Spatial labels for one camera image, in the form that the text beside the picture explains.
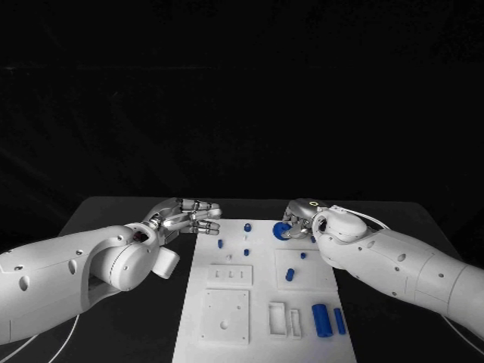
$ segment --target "dark wall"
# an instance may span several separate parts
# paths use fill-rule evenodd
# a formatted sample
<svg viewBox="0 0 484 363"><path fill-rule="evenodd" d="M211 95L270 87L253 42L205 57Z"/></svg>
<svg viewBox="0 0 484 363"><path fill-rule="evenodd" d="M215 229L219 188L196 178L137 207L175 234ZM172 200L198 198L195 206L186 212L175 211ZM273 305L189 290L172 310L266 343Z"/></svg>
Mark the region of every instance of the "dark wall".
<svg viewBox="0 0 484 363"><path fill-rule="evenodd" d="M0 248L94 195L407 200L484 268L484 2L107 6L0 5Z"/></svg>

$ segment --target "robotic hand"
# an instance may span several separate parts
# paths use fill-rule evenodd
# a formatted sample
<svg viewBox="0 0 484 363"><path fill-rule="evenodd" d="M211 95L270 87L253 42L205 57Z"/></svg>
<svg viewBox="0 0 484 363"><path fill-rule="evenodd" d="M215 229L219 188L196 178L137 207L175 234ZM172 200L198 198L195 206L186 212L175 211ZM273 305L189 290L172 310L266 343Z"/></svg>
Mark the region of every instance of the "robotic hand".
<svg viewBox="0 0 484 363"><path fill-rule="evenodd" d="M312 235L335 268L381 293L449 317L484 339L484 270L382 226L375 231L348 209L297 199L274 233L281 240Z"/></svg>
<svg viewBox="0 0 484 363"><path fill-rule="evenodd" d="M0 345L16 342L130 291L150 271L169 278L179 255L162 247L182 233L218 234L218 204L172 198L145 221L28 244L0 255Z"/></svg>

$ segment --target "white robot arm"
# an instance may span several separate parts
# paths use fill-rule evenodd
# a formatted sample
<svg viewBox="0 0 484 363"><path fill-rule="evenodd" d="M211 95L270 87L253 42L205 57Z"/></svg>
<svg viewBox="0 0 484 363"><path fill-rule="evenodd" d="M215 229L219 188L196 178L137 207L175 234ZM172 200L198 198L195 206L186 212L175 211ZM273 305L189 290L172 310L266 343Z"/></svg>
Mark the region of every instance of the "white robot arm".
<svg viewBox="0 0 484 363"><path fill-rule="evenodd" d="M162 247L183 233L218 234L218 204L172 198L145 222L28 244L0 255L0 345L83 314L130 291L150 271L169 278L179 255Z"/></svg>
<svg viewBox="0 0 484 363"><path fill-rule="evenodd" d="M316 238L323 260L379 292L447 316L484 339L484 270L421 240L368 227L345 208L319 200L290 202L281 239Z"/></svg>

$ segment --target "blue object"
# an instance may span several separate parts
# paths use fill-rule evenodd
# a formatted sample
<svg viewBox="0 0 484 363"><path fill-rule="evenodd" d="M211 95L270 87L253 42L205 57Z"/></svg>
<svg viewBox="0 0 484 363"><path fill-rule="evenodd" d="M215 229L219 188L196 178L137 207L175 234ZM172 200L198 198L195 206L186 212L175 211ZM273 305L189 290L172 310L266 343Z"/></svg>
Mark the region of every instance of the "blue object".
<svg viewBox="0 0 484 363"><path fill-rule="evenodd" d="M312 307L313 318L316 319L316 334L320 338L333 336L333 329L330 323L330 316L327 315L327 308L325 304L316 304Z"/></svg>
<svg viewBox="0 0 484 363"><path fill-rule="evenodd" d="M289 273L286 274L286 280L287 281L291 281L294 279L294 270L293 269L290 269L289 270Z"/></svg>
<svg viewBox="0 0 484 363"><path fill-rule="evenodd" d="M335 317L338 319L339 332L342 335L346 334L346 326L343 325L343 312L339 308L335 308Z"/></svg>
<svg viewBox="0 0 484 363"><path fill-rule="evenodd" d="M273 226L273 234L280 240L289 240L289 238L283 238L283 232L289 231L291 226L287 223L279 222Z"/></svg>

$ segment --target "white cable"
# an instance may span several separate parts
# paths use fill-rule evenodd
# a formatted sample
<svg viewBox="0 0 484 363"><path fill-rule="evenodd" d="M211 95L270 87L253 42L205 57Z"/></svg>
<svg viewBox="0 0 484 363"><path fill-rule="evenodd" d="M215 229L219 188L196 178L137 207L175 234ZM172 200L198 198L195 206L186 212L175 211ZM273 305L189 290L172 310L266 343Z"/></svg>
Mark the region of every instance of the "white cable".
<svg viewBox="0 0 484 363"><path fill-rule="evenodd" d="M365 218L368 218L371 221L374 221L375 223L378 223L385 229L391 229L378 219L375 219L374 217L369 217L366 214L362 214L359 212L355 212L353 210L349 210L346 208L343 208L343 210L346 210L348 212L356 214L358 216L364 216ZM457 334L463 337L463 339L469 342L470 346L484 355L484 352L482 351L482 349L472 343L472 341L469 340L469 338L461 334L461 332L459 331L459 329L456 328L456 326L453 325L453 323L450 322L450 319L441 315L441 317L444 317L444 320L447 321L449 325L453 327L454 331L457 332Z"/></svg>
<svg viewBox="0 0 484 363"><path fill-rule="evenodd" d="M74 330L75 330L75 327L77 327L77 322L78 322L78 317L81 315L77 315L77 319L75 319L75 323L74 323L74 327L71 328L71 332L70 332L70 336L68 338L65 339L65 343L62 344L62 347L60 349L60 351L57 352L52 360L48 362L48 363L52 363L54 362L54 359L57 358L57 356L61 354L61 351L62 349L65 348L65 344L68 344L68 341L70 341L70 338L71 338L71 334L74 334ZM0 361L0 363L5 363L8 361L8 359L11 359L13 357L13 355L34 342L34 339L38 337L38 335L35 337L32 337L29 339L29 341L19 347L19 349Z"/></svg>
<svg viewBox="0 0 484 363"><path fill-rule="evenodd" d="M8 361L11 357L13 357L13 355L34 342L34 339L36 337L38 335L29 339L29 341L19 347L19 349L0 361L0 363L5 363L5 361Z"/></svg>
<svg viewBox="0 0 484 363"><path fill-rule="evenodd" d="M65 345L68 344L68 341L70 341L70 338L71 338L71 334L74 333L74 330L75 330L75 327L77 327L77 322L78 322L78 317L80 317L80 316L81 316L81 315L77 315L77 319L75 319L74 327L71 328L70 336L68 336L68 338L65 339L65 343L62 344L62 347L61 347L60 351L57 352L57 354L55 354L55 356L54 356L52 360L51 360L48 363L52 363L52 362L54 362L54 360L55 360L57 356L61 354L62 349L65 348Z"/></svg>

